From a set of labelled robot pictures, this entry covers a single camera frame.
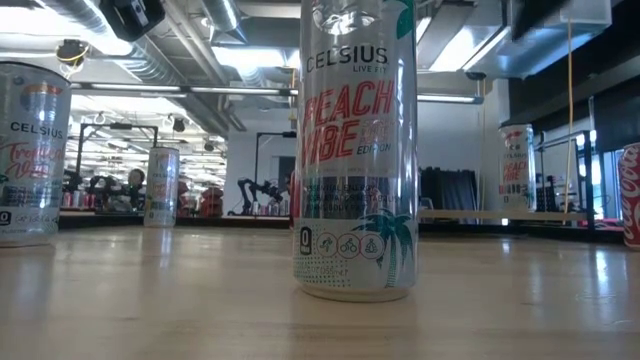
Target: tropical vibe can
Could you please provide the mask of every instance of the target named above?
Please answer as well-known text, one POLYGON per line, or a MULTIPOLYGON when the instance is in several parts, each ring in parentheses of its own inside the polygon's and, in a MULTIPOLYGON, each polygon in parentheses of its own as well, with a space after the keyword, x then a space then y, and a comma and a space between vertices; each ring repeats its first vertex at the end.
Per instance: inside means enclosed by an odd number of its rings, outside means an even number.
POLYGON ((58 232, 70 83, 0 62, 0 247, 47 243, 58 232))
POLYGON ((149 152, 149 173, 145 200, 144 226, 173 227, 178 212, 180 152, 154 147, 149 152))
POLYGON ((417 272, 413 0, 302 3, 294 276, 385 301, 417 272))
POLYGON ((618 162, 624 242, 640 249, 640 143, 625 146, 618 162))
POLYGON ((536 163, 531 125, 505 126, 498 130, 503 142, 500 156, 502 209, 536 211, 536 163))

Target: wooden tabletop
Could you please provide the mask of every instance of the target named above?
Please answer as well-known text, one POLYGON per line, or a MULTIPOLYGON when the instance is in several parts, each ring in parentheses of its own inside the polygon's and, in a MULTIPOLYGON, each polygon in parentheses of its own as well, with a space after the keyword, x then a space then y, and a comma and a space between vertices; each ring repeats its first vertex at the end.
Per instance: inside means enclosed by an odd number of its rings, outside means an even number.
POLYGON ((403 300, 298 290, 291 233, 141 227, 0 250, 0 359, 640 359, 640 253, 429 239, 403 300))

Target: nutrition icons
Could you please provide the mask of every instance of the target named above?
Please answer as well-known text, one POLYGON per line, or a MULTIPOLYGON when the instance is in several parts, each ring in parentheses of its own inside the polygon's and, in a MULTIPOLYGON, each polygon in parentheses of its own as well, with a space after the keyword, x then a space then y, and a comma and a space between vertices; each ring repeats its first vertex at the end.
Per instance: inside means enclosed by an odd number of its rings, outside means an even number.
POLYGON ((331 257, 338 252, 338 238, 333 234, 324 233, 318 237, 318 253, 324 257, 331 257))
POLYGON ((360 253, 360 239, 353 234, 344 234, 338 239, 338 254, 345 259, 353 259, 360 253))
POLYGON ((369 234, 365 235, 362 240, 362 256, 367 259, 378 259, 384 254, 384 243, 378 235, 369 234))

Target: energy drink can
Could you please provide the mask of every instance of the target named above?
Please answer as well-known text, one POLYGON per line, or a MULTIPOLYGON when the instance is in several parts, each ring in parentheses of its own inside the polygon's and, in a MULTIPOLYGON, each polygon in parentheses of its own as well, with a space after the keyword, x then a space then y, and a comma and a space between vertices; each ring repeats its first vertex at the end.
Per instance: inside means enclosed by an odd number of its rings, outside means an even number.
POLYGON ((413 0, 302 3, 294 276, 312 295, 401 298, 417 273, 413 0))
POLYGON ((503 141, 500 157, 502 209, 536 211, 536 164, 531 125, 505 126, 498 130, 503 141))
POLYGON ((0 62, 0 247, 46 244, 58 232, 70 83, 0 62))
POLYGON ((144 226, 173 227, 178 212, 180 152, 154 147, 149 152, 149 174, 145 201, 144 226))

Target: ceiling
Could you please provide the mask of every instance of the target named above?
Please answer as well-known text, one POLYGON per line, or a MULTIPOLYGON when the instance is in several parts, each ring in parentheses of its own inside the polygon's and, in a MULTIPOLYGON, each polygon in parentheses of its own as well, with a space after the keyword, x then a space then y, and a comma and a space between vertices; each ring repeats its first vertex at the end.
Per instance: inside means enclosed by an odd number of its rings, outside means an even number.
MULTIPOLYGON (((23 5, 37 4, 45 8, 0 6, 3 19, 0 60, 43 66, 83 83, 291 87, 293 69, 299 64, 300 0, 224 0, 227 5, 237 5, 238 12, 233 14, 238 15, 239 24, 224 30, 217 28, 227 24, 228 19, 221 20, 220 16, 224 15, 221 11, 215 11, 212 17, 206 12, 206 6, 203 7, 203 1, 212 4, 216 0, 162 0, 165 20, 131 44, 118 40, 105 25, 96 12, 98 0, 35 0, 23 5), (246 44, 238 42, 238 34, 242 34, 246 44), (61 65, 56 59, 55 49, 63 39, 79 39, 90 44, 86 61, 80 68, 61 65)), ((528 51, 536 49, 534 40, 549 45, 555 38, 537 37, 538 32, 534 31, 516 52, 510 48, 511 42, 506 36, 515 12, 512 6, 503 6, 502 0, 451 1, 417 1, 420 93, 481 98, 477 81, 470 80, 462 69, 485 72, 490 77, 526 76, 536 66, 544 67, 548 65, 545 62, 555 61, 546 58, 528 63, 526 68, 509 65, 519 63, 518 56, 530 57, 528 51)), ((573 0, 574 3, 585 1, 591 0, 573 0)), ((609 4, 609 0, 596 2, 609 4)), ((584 30, 589 35, 585 37, 587 40, 608 26, 606 16, 596 25, 590 18, 576 21, 582 21, 580 28, 587 29, 584 30)), ((562 34, 562 27, 556 22, 551 21, 541 29, 547 26, 555 27, 555 37, 562 34)), ((224 167, 220 165, 226 161, 224 138, 230 132, 286 131, 291 129, 290 118, 296 114, 294 99, 286 97, 219 94, 164 97, 162 93, 149 91, 122 91, 113 97, 112 91, 96 89, 77 90, 76 94, 70 124, 73 138, 68 143, 69 166, 74 166, 73 149, 78 146, 74 138, 79 135, 80 123, 157 126, 161 143, 175 139, 185 141, 187 145, 182 150, 190 152, 188 156, 195 159, 192 167, 196 169, 200 163, 224 167), (177 117, 186 120, 183 133, 172 131, 172 121, 177 117), (210 139, 215 140, 218 147, 214 152, 203 153, 204 143, 210 139)), ((143 166, 138 160, 145 158, 150 146, 148 141, 130 141, 126 150, 118 151, 107 145, 108 139, 112 142, 122 138, 139 140, 149 135, 130 132, 103 128, 93 133, 84 145, 88 154, 83 155, 86 165, 83 171, 103 171, 104 160, 109 157, 106 153, 131 159, 109 163, 111 168, 143 166)), ((218 183, 224 181, 225 176, 224 170, 217 168, 194 170, 191 174, 194 178, 200 174, 199 181, 218 183)))

